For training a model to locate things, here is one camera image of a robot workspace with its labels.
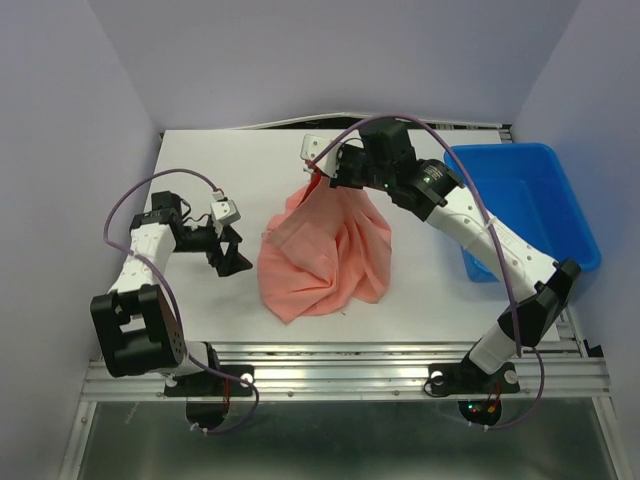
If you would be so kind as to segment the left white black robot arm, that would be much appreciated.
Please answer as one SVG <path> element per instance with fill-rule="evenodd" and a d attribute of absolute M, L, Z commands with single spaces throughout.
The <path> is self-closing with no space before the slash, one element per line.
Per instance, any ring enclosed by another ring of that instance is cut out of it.
<path fill-rule="evenodd" d="M 239 251 L 234 201 L 214 193 L 206 222 L 190 226 L 182 198 L 155 193 L 149 211 L 134 217 L 121 272 L 109 291 L 94 297 L 90 313 L 107 370 L 115 378 L 160 373 L 188 382 L 199 393 L 215 392 L 223 371 L 215 350 L 184 337 L 175 298 L 164 272 L 175 253 L 202 253 L 221 278 L 251 269 Z"/>

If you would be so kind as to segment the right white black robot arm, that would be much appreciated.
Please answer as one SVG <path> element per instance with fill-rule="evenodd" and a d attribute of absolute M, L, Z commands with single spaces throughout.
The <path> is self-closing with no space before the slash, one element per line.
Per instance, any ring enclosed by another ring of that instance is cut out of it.
<path fill-rule="evenodd" d="M 513 356 L 539 344 L 569 303 L 582 268 L 571 257 L 556 259 L 538 250 L 491 212 L 460 148 L 450 146 L 430 126 L 425 131 L 450 160 L 419 158 L 407 124 L 399 115 L 362 120 L 308 160 L 333 186 L 386 193 L 503 283 L 506 309 L 458 366 L 463 384 L 482 390 Z"/>

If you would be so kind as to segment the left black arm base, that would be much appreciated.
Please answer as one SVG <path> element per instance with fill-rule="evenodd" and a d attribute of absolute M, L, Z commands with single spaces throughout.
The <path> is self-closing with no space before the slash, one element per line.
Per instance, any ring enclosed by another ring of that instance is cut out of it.
<path fill-rule="evenodd" d="M 255 368 L 250 364 L 223 365 L 225 377 L 207 372 L 178 377 L 174 385 L 164 386 L 164 396 L 185 400 L 185 417 L 192 431 L 204 435 L 230 433 L 244 426 L 257 408 L 254 390 Z M 233 400 L 252 400 L 249 411 L 232 419 Z"/>

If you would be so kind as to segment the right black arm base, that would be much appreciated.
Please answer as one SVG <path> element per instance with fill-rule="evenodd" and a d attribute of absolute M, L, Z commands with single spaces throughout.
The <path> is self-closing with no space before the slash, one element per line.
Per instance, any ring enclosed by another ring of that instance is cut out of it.
<path fill-rule="evenodd" d="M 502 415 L 502 397 L 520 392 L 514 364 L 507 362 L 493 374 L 486 374 L 466 360 L 460 363 L 432 363 L 422 387 L 431 398 L 459 396 L 458 408 L 471 424 L 494 427 Z"/>

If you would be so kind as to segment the pink pleated skirt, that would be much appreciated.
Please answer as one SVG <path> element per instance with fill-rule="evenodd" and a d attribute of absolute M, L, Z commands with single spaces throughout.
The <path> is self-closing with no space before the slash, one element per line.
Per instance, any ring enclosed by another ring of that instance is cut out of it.
<path fill-rule="evenodd" d="M 262 235 L 257 278 L 284 324 L 334 313 L 353 298 L 379 302 L 391 283 L 392 230 L 363 190 L 313 174 Z"/>

